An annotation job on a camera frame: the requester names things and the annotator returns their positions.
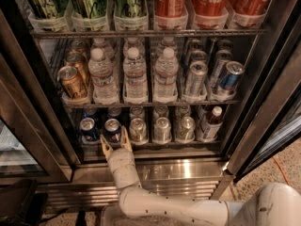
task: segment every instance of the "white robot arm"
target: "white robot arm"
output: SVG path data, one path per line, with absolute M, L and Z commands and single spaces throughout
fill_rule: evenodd
M 121 148 L 113 151 L 101 137 L 103 153 L 119 191 L 119 206 L 128 217 L 161 216 L 185 225 L 299 226 L 301 196 L 289 186 L 264 186 L 248 202 L 187 200 L 158 196 L 142 188 L 132 146 L 124 127 Z

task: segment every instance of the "white bottle cap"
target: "white bottle cap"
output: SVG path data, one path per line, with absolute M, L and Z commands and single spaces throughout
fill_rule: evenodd
M 163 40 L 171 42 L 173 41 L 173 37 L 163 37 Z
M 172 48 L 166 48 L 163 51 L 164 57 L 173 57 L 175 55 L 175 51 Z
M 95 48 L 91 51 L 91 57 L 95 58 L 96 60 L 100 60 L 103 58 L 103 50 L 100 48 Z
M 135 37 L 133 37 L 133 38 L 128 38 L 128 42 L 136 42 L 136 41 L 138 41 L 138 39 L 139 39 L 139 38 L 135 38 Z
M 221 114 L 222 114 L 222 108 L 220 106 L 215 106 L 214 109 L 213 109 L 213 114 L 216 116 L 216 117 L 219 117 Z
M 128 50 L 128 58 L 135 59 L 139 57 L 139 50 L 135 47 L 132 47 Z
M 94 38 L 93 41 L 96 43 L 103 43 L 105 41 L 105 39 L 104 38 Z

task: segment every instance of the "beverage shelf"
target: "beverage shelf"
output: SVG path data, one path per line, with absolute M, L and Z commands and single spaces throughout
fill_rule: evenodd
M 37 33 L 31 34 L 36 39 L 92 39 L 128 38 L 128 37 L 223 37 L 223 36 L 255 36 L 267 33 L 268 29 L 220 29 L 220 30 L 145 30 L 145 31 L 104 31 L 104 32 L 64 32 L 64 33 Z

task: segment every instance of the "blue can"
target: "blue can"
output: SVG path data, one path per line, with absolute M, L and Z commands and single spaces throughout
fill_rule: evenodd
M 100 132 L 92 118 L 84 118 L 80 122 L 80 130 L 86 142 L 100 140 Z

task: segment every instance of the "cable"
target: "cable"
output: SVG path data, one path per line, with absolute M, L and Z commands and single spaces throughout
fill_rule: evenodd
M 278 168 L 280 169 L 280 171 L 281 171 L 281 173 L 282 173 L 282 176 L 284 177 L 285 182 L 287 183 L 288 186 L 290 186 L 291 183 L 289 182 L 289 179 L 288 179 L 288 177 L 286 176 L 286 174 L 285 174 L 283 168 L 281 167 L 279 161 L 278 161 L 275 157 L 272 157 L 272 158 L 274 159 L 275 163 L 277 164 Z

